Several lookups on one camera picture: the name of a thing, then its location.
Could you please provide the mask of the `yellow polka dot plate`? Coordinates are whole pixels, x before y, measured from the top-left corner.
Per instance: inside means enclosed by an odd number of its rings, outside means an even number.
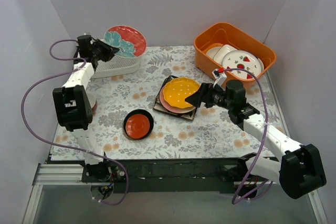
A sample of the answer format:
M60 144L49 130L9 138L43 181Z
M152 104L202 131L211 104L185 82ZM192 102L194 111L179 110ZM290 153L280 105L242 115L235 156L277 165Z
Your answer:
M193 95L200 86L198 82L190 78L173 78L165 84L163 88L163 98L170 106L179 109L190 108L192 105L186 102L185 99Z

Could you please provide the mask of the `pink and cream plate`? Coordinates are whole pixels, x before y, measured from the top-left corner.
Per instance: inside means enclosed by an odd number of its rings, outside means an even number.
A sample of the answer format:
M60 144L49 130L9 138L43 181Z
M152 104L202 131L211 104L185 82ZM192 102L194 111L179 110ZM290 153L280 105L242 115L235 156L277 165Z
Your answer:
M177 107L174 107L174 106L169 105L169 104L164 100L163 89L160 90L159 97L160 97L160 102L161 102L161 104L164 106L165 109L167 109L167 110L170 111L170 112L177 113L177 114L183 114L183 113L191 112L191 111L193 111L193 110L195 109L194 106L189 107L189 108L186 108L186 109L179 109L179 108L177 108Z

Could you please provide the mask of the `red plate with teal flower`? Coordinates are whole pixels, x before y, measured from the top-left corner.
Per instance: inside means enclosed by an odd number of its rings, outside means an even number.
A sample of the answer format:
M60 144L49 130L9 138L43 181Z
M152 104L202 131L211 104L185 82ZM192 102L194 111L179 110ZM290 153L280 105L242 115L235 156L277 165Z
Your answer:
M124 25L109 28L104 40L108 45L119 48L116 55L125 58L139 57L147 47L146 39L139 31Z

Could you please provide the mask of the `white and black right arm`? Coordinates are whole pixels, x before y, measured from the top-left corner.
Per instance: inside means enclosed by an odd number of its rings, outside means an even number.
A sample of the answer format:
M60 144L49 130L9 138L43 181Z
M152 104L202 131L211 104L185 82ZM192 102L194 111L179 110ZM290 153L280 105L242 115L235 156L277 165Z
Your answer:
M187 97L195 107L204 103L207 108L227 109L230 120L241 130L260 141L261 147L272 152L275 161L256 153L239 158L236 173L242 180L262 177L279 184L292 199L298 199L326 183L319 150L312 144L303 145L283 134L247 102L246 90L238 80L231 80L222 89L217 84L202 83Z

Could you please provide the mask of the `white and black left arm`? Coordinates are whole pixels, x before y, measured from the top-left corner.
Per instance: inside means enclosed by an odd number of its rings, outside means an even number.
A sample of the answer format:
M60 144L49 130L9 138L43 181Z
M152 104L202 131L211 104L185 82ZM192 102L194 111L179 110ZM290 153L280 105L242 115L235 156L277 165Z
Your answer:
M52 97L58 123L65 127L76 139L79 147L85 150L85 168L88 175L100 182L106 182L111 178L112 170L102 158L104 151L97 146L93 135L93 110L86 88L96 72L99 61L110 61L119 49L90 35L79 36L77 43L73 57L74 72L61 88L53 90Z

